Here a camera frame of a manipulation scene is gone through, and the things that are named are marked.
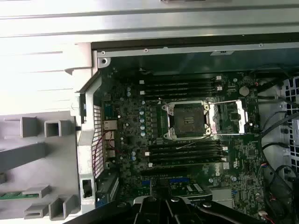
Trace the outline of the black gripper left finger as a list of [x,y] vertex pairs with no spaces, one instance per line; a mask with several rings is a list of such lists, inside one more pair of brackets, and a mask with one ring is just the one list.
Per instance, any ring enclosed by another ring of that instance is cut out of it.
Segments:
[[125,201],[113,201],[81,216],[68,224],[158,224],[161,200],[152,196],[137,198],[131,205]]

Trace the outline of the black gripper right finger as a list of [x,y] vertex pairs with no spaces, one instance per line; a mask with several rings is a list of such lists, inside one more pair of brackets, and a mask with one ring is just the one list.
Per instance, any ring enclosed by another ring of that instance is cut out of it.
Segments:
[[214,201],[201,201],[193,206],[181,197],[166,199],[174,224],[264,224],[263,220],[248,216]]

